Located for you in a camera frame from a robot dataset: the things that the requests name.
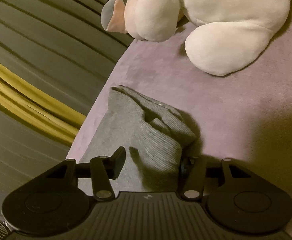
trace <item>circular black pad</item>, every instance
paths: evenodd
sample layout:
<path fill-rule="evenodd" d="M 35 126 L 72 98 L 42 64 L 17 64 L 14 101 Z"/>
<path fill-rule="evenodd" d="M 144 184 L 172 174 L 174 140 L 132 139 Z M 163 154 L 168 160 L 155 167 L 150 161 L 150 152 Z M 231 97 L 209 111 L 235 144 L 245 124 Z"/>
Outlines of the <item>circular black pad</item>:
<path fill-rule="evenodd" d="M 36 192 L 21 188 L 4 200 L 3 216 L 14 230 L 33 236 L 63 233 L 79 225 L 89 210 L 87 195 L 53 179 Z"/>
<path fill-rule="evenodd" d="M 206 209 L 217 223 L 232 231 L 263 235 L 290 221 L 292 199 L 270 183 L 233 179 L 209 195 Z"/>

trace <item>pink blanket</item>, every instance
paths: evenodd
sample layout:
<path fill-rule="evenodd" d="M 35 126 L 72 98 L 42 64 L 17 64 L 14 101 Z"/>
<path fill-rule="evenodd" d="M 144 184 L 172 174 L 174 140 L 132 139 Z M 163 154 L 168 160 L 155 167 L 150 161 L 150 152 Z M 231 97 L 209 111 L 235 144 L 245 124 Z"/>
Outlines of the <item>pink blanket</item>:
<path fill-rule="evenodd" d="M 232 157 L 292 196 L 292 13 L 268 49 L 226 77 L 195 68 L 185 54 L 191 24 L 163 43 L 134 41 L 118 61 L 67 158 L 80 160 L 107 110 L 111 86 L 130 87 L 182 111 L 211 158 Z M 287 227 L 292 236 L 292 220 Z"/>

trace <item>ribbed sock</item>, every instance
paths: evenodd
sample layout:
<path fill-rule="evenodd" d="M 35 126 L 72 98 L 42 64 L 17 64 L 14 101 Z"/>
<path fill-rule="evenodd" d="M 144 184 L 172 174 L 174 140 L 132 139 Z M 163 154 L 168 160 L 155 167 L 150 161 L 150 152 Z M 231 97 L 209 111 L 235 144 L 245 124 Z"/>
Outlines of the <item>ribbed sock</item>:
<path fill-rule="evenodd" d="M 119 178 L 111 180 L 115 194 L 175 191 L 182 149 L 195 139 L 172 106 L 117 86 L 110 90 L 108 111 L 80 162 L 99 155 L 111 156 L 124 146 L 125 165 Z M 80 180 L 79 188 L 91 195 L 91 180 Z"/>

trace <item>plush toy foot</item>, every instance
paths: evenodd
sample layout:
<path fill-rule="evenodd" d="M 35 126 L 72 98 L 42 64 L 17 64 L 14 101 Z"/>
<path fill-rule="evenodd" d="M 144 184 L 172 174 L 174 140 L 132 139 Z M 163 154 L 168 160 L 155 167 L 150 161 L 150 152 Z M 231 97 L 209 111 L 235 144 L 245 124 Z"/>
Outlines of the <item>plush toy foot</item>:
<path fill-rule="evenodd" d="M 195 29 L 186 39 L 190 61 L 199 69 L 224 76 L 252 63 L 274 32 L 246 22 L 217 22 Z"/>
<path fill-rule="evenodd" d="M 134 14 L 138 34 L 148 41 L 168 40 L 176 31 L 180 10 L 180 0 L 138 0 Z"/>
<path fill-rule="evenodd" d="M 101 12 L 101 22 L 108 32 L 127 33 L 124 20 L 125 4 L 123 0 L 109 0 Z"/>
<path fill-rule="evenodd" d="M 143 40 L 144 38 L 138 34 L 136 23 L 135 23 L 135 9 L 137 0 L 127 0 L 125 7 L 125 24 L 126 30 L 129 35 L 137 40 Z"/>

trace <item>white plush toy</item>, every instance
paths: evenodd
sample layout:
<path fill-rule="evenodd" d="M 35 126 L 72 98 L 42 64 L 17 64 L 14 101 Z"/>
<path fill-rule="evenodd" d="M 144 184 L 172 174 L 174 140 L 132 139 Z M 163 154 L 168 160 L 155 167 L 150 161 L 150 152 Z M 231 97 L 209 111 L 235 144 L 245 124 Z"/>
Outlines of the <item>white plush toy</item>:
<path fill-rule="evenodd" d="M 110 0 L 103 8 L 107 31 L 162 42 L 186 16 L 197 28 L 185 49 L 199 69 L 217 76 L 253 62 L 287 20 L 291 0 Z"/>

